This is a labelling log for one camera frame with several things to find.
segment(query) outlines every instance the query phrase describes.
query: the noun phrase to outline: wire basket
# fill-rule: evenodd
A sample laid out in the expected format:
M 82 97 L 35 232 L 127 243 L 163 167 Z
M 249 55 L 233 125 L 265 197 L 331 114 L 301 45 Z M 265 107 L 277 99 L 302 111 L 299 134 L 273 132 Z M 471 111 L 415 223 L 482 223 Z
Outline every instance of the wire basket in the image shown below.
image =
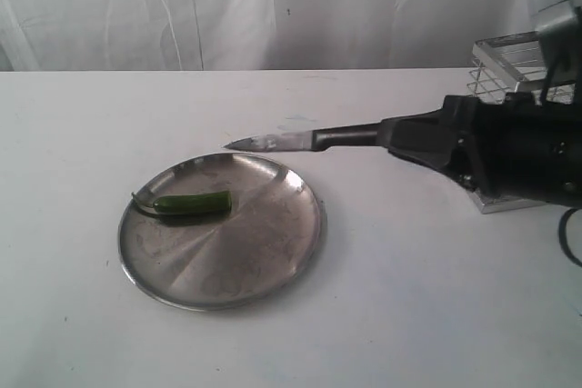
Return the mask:
M 473 64 L 467 87 L 483 102 L 501 104 L 507 92 L 519 91 L 539 98 L 547 69 L 535 32 L 477 41 Z M 554 86 L 547 100 L 569 104 L 573 95 L 573 85 Z

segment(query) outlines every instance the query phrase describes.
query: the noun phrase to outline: black knife handle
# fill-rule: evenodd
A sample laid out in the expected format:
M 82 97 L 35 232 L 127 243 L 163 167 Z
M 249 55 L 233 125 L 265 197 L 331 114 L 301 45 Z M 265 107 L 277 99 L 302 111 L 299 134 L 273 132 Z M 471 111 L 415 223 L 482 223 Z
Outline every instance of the black knife handle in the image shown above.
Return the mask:
M 376 145 L 380 123 L 332 127 L 313 131 L 311 150 L 322 152 L 334 145 Z

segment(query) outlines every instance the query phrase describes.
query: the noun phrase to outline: white table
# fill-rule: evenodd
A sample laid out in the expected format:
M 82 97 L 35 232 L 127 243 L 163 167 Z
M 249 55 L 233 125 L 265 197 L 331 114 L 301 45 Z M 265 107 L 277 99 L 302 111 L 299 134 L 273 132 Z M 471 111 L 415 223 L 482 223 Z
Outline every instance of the white table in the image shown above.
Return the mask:
M 129 194 L 168 166 L 251 134 L 436 109 L 467 78 L 0 75 L 0 386 L 581 386 L 582 269 L 557 244 L 564 208 L 481 215 L 380 148 L 271 155 L 313 186 L 329 223 L 278 296 L 190 313 L 120 267 Z

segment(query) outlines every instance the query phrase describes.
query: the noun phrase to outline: white backdrop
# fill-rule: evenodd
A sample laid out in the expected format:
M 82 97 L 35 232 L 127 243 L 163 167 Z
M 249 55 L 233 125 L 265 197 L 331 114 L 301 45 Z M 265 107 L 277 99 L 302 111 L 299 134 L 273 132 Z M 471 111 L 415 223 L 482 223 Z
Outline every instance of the white backdrop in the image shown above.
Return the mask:
M 0 0 L 0 45 L 15 70 L 460 66 L 556 1 Z

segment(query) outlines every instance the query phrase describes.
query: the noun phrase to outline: metal plate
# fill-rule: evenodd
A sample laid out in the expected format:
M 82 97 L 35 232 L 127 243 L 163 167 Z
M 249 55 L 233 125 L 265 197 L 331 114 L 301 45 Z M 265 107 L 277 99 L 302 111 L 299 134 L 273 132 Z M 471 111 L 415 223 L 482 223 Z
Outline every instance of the metal plate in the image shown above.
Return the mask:
M 157 300 L 214 310 L 272 293 L 305 268 L 322 234 L 321 205 L 287 167 L 251 154 L 210 154 L 175 165 L 137 197 L 230 190 L 230 214 L 160 218 L 133 203 L 119 225 L 129 279 Z

